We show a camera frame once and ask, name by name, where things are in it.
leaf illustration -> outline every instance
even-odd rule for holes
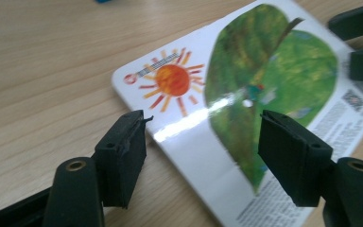
[[[205,99],[211,126],[257,190],[267,169],[257,155],[263,109],[296,112],[308,124],[332,93],[337,60],[310,33],[292,30],[275,7],[260,5],[218,35]]]

sun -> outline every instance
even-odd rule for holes
[[[162,59],[160,61],[154,58],[152,59],[153,64],[145,65],[147,74],[143,78],[151,80],[153,84],[142,85],[139,88],[153,90],[145,94],[144,98],[159,95],[149,107],[150,109],[156,108],[163,102],[161,112],[165,112],[172,99],[176,99],[182,116],[187,116],[183,99],[190,90],[199,94],[202,93],[200,86],[205,84],[202,77],[197,76],[197,74],[201,72],[200,69],[204,64],[186,66],[190,60],[191,51],[185,52],[185,48],[181,50],[180,54],[177,49],[173,50],[169,56],[164,50],[161,54]],[[188,96],[188,100],[193,105],[198,103],[193,95]]]

